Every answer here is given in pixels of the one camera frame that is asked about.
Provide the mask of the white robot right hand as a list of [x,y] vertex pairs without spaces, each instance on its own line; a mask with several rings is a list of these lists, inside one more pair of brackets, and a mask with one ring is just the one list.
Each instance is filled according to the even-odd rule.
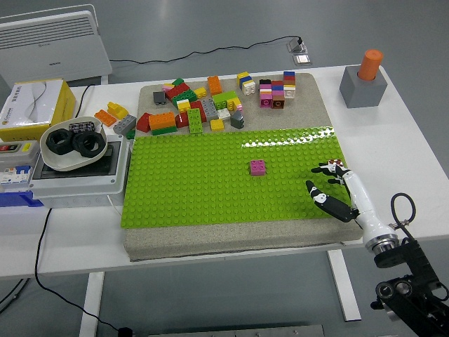
[[346,187],[351,199],[351,206],[323,193],[316,188],[312,181],[306,182],[311,198],[321,210],[345,223],[350,220],[356,221],[363,230],[363,244],[367,250],[377,255],[398,246],[398,236],[395,230],[379,219],[367,190],[357,174],[345,168],[339,161],[320,163],[311,171],[332,176],[329,183],[337,183]]

